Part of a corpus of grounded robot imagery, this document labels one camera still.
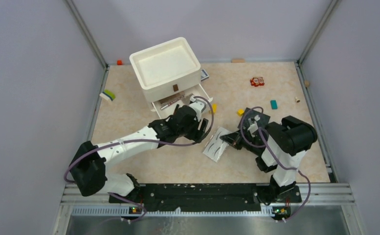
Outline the white plastic drawer organizer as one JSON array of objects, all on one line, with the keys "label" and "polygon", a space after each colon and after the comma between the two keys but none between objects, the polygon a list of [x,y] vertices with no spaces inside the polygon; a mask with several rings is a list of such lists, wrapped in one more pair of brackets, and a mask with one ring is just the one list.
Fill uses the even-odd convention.
[{"label": "white plastic drawer organizer", "polygon": [[166,118],[174,111],[175,104],[161,110],[159,100],[183,93],[213,99],[201,85],[201,64],[184,37],[135,52],[129,57],[142,93],[159,118]]}]

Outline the brown eyeshadow palette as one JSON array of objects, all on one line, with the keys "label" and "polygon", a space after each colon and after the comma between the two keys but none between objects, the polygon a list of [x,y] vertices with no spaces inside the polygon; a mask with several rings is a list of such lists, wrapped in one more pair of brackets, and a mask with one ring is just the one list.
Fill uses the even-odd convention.
[{"label": "brown eyeshadow palette", "polygon": [[165,103],[169,103],[177,98],[182,98],[184,96],[183,93],[177,93],[177,94],[174,94],[174,95],[171,95],[171,96],[168,96],[166,98],[163,98],[161,100],[159,100],[159,103],[160,104],[165,104]]}]

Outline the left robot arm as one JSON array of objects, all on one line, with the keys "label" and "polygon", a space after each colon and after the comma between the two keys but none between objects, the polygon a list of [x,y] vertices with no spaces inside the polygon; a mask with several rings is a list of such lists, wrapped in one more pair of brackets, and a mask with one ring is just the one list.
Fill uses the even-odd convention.
[{"label": "left robot arm", "polygon": [[71,182],[84,197],[111,192],[134,202],[139,197],[136,179],[129,173],[112,175],[109,169],[141,152],[165,145],[178,146],[176,140],[181,137],[191,140],[192,145],[200,143],[208,133],[208,120],[201,117],[207,107],[207,103],[196,101],[128,136],[101,144],[86,141],[78,148],[64,176],[72,176]]}]

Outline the white false eyelash card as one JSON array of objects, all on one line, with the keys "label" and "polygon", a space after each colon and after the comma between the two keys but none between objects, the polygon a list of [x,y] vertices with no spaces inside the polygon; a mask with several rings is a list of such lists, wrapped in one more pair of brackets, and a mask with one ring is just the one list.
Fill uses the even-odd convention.
[{"label": "white false eyelash card", "polygon": [[221,136],[230,134],[231,132],[223,127],[219,127],[217,131],[211,136],[208,143],[205,145],[202,154],[207,156],[214,162],[218,162],[224,153],[225,149],[228,147],[228,143],[221,139]]}]

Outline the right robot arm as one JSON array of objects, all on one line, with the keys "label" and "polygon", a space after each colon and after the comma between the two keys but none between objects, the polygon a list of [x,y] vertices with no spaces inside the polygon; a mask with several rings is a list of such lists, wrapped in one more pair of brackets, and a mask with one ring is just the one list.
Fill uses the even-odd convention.
[{"label": "right robot arm", "polygon": [[296,171],[307,151],[317,141],[315,128],[293,116],[282,118],[281,123],[259,117],[245,118],[236,132],[220,139],[233,148],[242,148],[255,154],[258,168],[272,172],[267,189],[272,200],[282,202],[295,187]]}]

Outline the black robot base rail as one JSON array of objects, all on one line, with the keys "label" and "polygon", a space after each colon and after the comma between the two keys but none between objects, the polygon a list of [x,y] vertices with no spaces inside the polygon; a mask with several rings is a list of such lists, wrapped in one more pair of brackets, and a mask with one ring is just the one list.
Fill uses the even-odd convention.
[{"label": "black robot base rail", "polygon": [[243,212],[260,211],[276,203],[300,203],[299,187],[287,191],[269,184],[146,184],[126,199],[148,212]]}]

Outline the silver red lip pencil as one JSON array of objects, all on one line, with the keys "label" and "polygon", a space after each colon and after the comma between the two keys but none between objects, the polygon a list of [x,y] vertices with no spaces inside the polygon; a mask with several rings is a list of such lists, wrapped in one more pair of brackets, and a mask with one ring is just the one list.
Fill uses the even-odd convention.
[{"label": "silver red lip pencil", "polygon": [[162,105],[160,109],[161,109],[161,110],[164,110],[164,109],[170,107],[170,106],[173,105],[173,104],[175,104],[175,101],[171,101],[171,102],[169,102],[169,103],[167,103],[167,104]]}]

